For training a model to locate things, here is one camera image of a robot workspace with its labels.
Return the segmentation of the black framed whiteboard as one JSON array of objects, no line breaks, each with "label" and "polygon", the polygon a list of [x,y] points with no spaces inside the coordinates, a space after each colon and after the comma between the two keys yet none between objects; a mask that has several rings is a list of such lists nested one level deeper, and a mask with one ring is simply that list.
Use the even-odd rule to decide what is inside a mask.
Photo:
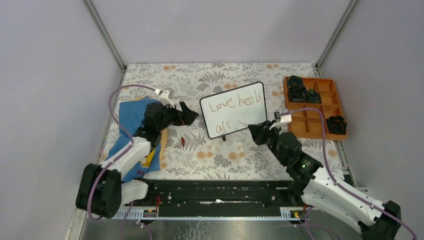
[{"label": "black framed whiteboard", "polygon": [[260,81],[202,97],[200,109],[210,139],[220,138],[268,119],[264,84]]}]

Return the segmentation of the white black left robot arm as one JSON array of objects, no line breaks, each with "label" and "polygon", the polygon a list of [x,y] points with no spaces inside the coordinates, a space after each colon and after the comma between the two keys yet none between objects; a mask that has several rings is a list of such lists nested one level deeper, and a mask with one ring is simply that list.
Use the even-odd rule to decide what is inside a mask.
[{"label": "white black left robot arm", "polygon": [[138,200],[148,206],[155,192],[142,180],[124,182],[125,175],[142,158],[154,156],[167,127],[189,126],[199,114],[181,101],[181,109],[158,101],[148,103],[141,124],[130,135],[129,142],[102,164],[88,164],[82,173],[75,206],[88,213],[110,219],[120,207]]}]

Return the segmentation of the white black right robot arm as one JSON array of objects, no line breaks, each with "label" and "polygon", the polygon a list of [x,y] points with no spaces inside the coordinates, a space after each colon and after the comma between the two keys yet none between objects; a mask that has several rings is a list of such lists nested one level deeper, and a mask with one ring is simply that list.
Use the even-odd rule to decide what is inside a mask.
[{"label": "white black right robot arm", "polygon": [[302,150],[291,132],[281,133],[273,121],[250,124],[257,145],[266,145],[293,179],[287,188],[287,201],[293,206],[305,203],[327,212],[360,233],[364,240],[393,240],[400,224],[400,206],[373,199],[340,178],[331,178],[323,164]]}]

